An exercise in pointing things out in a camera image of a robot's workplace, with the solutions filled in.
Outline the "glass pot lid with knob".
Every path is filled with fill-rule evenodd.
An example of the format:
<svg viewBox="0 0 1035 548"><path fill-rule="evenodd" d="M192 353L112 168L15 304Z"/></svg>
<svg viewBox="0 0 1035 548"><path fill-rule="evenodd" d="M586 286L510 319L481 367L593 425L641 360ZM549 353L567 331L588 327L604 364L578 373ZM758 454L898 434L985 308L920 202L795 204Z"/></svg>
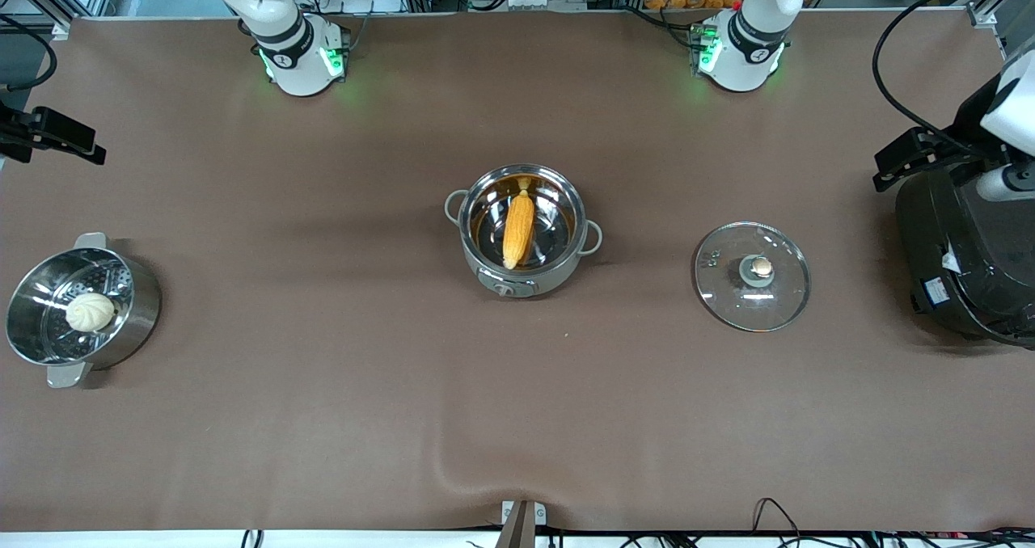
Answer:
<svg viewBox="0 0 1035 548"><path fill-rule="evenodd" d="M717 227L696 247L694 291L727 326L771 333L791 324L812 294L805 254L783 232L758 221Z"/></svg>

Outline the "yellow corn cob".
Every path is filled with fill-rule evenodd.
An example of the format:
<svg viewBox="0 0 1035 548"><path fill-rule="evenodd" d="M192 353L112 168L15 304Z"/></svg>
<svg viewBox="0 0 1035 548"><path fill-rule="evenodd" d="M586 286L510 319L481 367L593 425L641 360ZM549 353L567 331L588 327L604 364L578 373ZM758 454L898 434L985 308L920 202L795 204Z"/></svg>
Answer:
<svg viewBox="0 0 1035 548"><path fill-rule="evenodd" d="M518 194L508 205L502 243L505 269L518 268L531 246L536 210L530 195L531 184L531 176L518 177Z"/></svg>

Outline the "stainless steel steamer pot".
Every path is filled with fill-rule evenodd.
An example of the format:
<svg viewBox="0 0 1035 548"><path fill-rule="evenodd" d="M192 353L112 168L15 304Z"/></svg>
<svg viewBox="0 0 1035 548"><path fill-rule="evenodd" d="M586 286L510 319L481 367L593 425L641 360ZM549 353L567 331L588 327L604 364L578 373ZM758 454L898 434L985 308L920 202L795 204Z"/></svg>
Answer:
<svg viewBox="0 0 1035 548"><path fill-rule="evenodd" d="M103 330L68 327L65 309L82 293L101 293L115 302L116 317ZM82 234L16 286L5 334L14 354L45 368L49 387L75 387L89 372L132 356L158 322L160 305L158 279L149 268L111 249L106 234Z"/></svg>

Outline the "grey electric cooking pot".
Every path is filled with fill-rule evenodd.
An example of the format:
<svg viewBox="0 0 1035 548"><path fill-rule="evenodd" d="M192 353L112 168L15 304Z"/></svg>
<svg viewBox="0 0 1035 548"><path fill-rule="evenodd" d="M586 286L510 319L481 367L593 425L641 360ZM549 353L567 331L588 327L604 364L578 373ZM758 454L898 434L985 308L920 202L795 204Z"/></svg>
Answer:
<svg viewBox="0 0 1035 548"><path fill-rule="evenodd" d="M522 176L532 178L534 230L525 259L518 268L505 269L505 220ZM576 271L580 261L598 252L603 241L602 228L585 213L585 203L572 181L543 165L513 164L489 171L472 188L450 193L444 212L459 228L463 256L481 285L500 297L515 300L559 288Z"/></svg>

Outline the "black rice cooker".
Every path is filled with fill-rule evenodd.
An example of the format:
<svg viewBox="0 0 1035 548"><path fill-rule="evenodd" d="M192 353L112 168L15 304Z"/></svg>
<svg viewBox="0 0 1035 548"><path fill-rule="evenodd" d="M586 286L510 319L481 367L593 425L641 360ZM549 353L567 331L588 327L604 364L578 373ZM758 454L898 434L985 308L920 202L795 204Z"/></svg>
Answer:
<svg viewBox="0 0 1035 548"><path fill-rule="evenodd" d="M1008 200L949 171L903 181L896 221L918 314L967 339L1035 352L1035 196Z"/></svg>

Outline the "white steamed bun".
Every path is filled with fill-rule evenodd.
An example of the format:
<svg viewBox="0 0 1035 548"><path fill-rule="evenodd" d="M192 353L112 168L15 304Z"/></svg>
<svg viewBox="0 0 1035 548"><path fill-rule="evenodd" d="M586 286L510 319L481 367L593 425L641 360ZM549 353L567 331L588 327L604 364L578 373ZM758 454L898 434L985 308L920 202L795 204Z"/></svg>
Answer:
<svg viewBox="0 0 1035 548"><path fill-rule="evenodd" d="M103 330L116 317L115 302L101 293L82 293L65 309L64 319L73 331Z"/></svg>

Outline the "brown table mat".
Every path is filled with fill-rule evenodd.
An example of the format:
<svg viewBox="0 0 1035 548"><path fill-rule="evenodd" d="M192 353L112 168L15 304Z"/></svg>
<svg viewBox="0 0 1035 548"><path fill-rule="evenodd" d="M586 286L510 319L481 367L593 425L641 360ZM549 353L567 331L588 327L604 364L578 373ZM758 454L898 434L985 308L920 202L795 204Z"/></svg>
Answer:
<svg viewBox="0 0 1035 548"><path fill-rule="evenodd" d="M266 81L230 20L78 21L33 103L97 132L0 171L0 530L451 529L537 500L566 529L1035 527L1035 352L915 315L873 155L890 11L806 11L729 94L634 15L377 18L346 82ZM537 164L602 228L500 297L446 197ZM812 294L747 333L696 247L779 229ZM16 286L101 232L158 279L128 359L52 390Z"/></svg>

